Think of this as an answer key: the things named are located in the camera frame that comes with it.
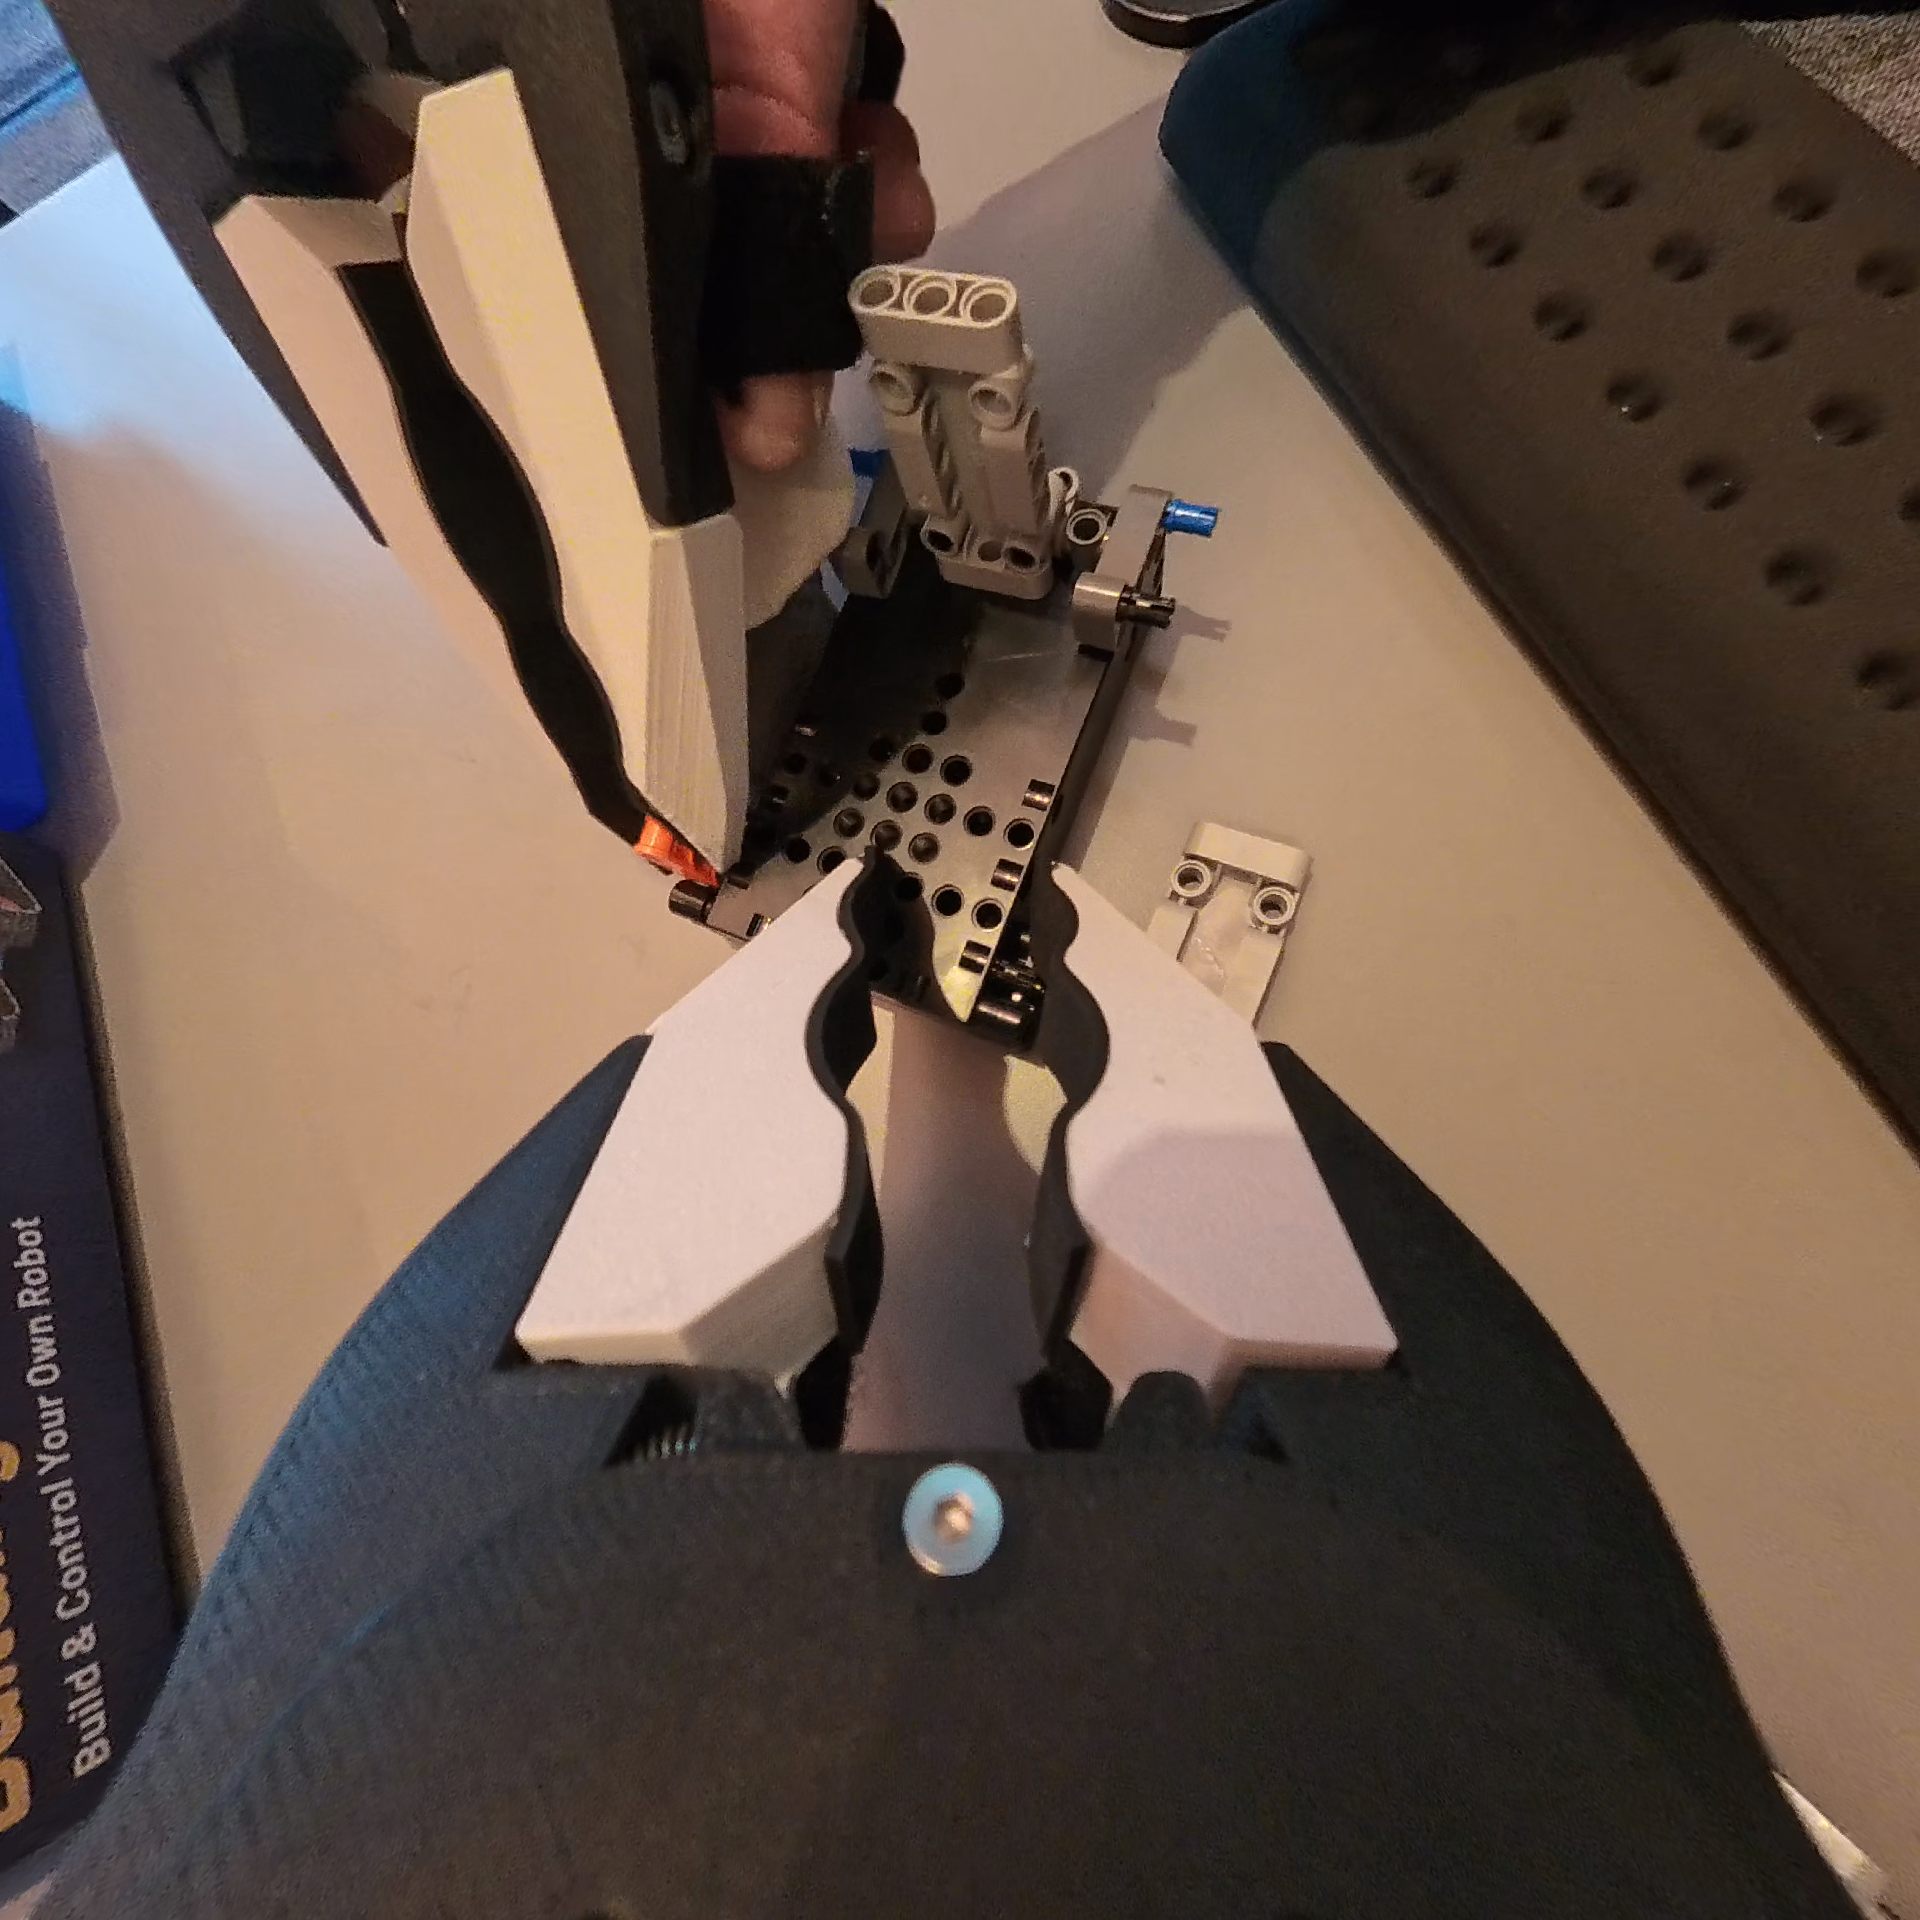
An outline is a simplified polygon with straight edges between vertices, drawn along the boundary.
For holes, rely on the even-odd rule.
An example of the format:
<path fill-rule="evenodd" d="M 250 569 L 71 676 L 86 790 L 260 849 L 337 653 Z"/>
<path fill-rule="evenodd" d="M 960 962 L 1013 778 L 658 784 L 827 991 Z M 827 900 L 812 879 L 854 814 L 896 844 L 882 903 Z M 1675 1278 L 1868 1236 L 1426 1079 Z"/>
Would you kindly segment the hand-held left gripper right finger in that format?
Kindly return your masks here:
<path fill-rule="evenodd" d="M 1038 1062 L 1065 1100 L 1027 1236 L 1034 1445 L 1097 1445 L 1151 1377 L 1376 1372 L 1398 1338 L 1256 1031 L 1073 866 L 1034 881 Z"/>

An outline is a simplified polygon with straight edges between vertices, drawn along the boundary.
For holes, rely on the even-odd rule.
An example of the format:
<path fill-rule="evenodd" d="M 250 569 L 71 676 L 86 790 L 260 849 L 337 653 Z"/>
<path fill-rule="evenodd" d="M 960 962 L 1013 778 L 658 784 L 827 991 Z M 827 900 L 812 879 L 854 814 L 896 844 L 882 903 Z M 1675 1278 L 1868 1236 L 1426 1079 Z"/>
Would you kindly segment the dark blue cardboard box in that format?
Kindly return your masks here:
<path fill-rule="evenodd" d="M 103 1800 L 181 1639 L 63 865 L 5 837 L 3 1864 Z"/>

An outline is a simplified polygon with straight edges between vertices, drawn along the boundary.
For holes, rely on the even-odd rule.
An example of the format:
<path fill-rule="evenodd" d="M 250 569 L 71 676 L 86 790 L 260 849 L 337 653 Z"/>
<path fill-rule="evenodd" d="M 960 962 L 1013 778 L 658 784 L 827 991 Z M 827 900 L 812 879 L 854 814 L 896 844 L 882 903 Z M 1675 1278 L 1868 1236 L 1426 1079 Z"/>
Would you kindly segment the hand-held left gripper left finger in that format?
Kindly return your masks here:
<path fill-rule="evenodd" d="M 851 1090 L 882 860 L 845 860 L 662 1015 L 517 1323 L 538 1363 L 801 1374 L 867 1345 L 881 1221 Z"/>

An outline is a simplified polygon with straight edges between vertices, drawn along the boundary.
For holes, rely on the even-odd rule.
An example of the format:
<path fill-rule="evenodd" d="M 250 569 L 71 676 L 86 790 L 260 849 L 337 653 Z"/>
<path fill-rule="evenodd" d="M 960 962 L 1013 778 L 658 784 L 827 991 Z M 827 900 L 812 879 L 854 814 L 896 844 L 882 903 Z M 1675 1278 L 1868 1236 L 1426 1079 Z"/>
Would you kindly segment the black perforated pad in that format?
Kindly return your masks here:
<path fill-rule="evenodd" d="M 1914 1140 L 1917 162 L 1826 49 L 1813 4 L 1272 4 L 1161 143 Z"/>

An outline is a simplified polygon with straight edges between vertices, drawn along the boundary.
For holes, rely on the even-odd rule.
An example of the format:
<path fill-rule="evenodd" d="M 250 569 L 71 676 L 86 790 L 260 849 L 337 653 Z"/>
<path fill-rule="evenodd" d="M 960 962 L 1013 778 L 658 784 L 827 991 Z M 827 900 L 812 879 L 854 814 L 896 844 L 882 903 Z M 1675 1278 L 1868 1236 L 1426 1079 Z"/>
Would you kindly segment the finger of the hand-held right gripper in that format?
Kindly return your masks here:
<path fill-rule="evenodd" d="M 488 612 L 495 676 L 533 708 L 589 817 L 635 849 L 612 714 L 565 641 L 553 559 L 504 437 L 452 371 L 384 204 L 253 197 L 216 237 L 373 532 L 441 612 Z"/>
<path fill-rule="evenodd" d="M 565 643 L 615 730 L 612 771 L 703 859 L 739 859 L 752 806 L 749 635 L 848 535 L 833 423 L 745 510 L 671 527 L 644 505 L 534 134 L 510 73 L 424 99 L 404 260 L 452 373 L 503 437 L 551 552 Z"/>

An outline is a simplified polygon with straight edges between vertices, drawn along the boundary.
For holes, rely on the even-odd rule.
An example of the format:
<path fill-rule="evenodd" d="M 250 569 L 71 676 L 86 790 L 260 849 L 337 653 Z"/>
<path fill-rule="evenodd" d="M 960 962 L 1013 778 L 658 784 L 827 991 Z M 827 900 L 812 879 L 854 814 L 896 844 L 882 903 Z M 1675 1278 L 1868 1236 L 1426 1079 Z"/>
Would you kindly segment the grey double beam frame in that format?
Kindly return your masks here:
<path fill-rule="evenodd" d="M 1312 859 L 1302 849 L 1201 823 L 1173 865 L 1149 939 L 1256 1027 L 1311 877 Z"/>

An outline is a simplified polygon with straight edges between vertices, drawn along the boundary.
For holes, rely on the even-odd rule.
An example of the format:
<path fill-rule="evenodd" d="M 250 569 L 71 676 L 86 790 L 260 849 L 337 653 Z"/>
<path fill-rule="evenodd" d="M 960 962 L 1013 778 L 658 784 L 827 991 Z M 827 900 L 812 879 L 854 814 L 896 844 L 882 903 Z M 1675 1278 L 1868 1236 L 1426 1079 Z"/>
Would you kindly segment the black perforated base assembly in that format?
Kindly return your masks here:
<path fill-rule="evenodd" d="M 1065 851 L 1151 632 L 1167 542 L 1213 505 L 1099 499 L 1050 461 L 1003 276 L 879 264 L 848 290 L 885 435 L 831 560 L 842 591 L 721 877 L 668 908 L 743 945 L 869 854 L 892 865 L 874 992 L 1027 1051 L 1045 1007 L 1032 879 Z"/>

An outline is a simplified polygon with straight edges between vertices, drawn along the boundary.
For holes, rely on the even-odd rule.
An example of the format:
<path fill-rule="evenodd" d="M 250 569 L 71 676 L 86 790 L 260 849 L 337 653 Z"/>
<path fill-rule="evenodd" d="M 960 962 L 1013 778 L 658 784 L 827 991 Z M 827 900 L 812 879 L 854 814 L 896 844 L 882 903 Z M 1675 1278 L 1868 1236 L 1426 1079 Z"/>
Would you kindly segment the person's right hand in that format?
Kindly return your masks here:
<path fill-rule="evenodd" d="M 861 6 L 852 2 L 709 2 L 715 133 L 730 157 L 840 161 L 877 167 L 874 251 L 882 263 L 925 256 L 937 203 L 918 134 L 896 104 L 851 91 Z M 828 420 L 836 374 L 821 369 L 745 378 L 717 400 L 736 468 L 776 475 L 807 456 Z"/>

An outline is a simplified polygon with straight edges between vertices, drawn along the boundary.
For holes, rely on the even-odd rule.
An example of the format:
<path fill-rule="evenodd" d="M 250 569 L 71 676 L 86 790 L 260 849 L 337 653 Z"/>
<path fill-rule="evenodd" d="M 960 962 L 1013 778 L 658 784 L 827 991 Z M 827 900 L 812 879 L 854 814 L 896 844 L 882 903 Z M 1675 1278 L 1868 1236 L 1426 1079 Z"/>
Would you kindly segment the large blue plastic bin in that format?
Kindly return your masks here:
<path fill-rule="evenodd" d="M 49 444 L 20 352 L 3 348 L 3 828 L 88 879 L 122 809 Z"/>

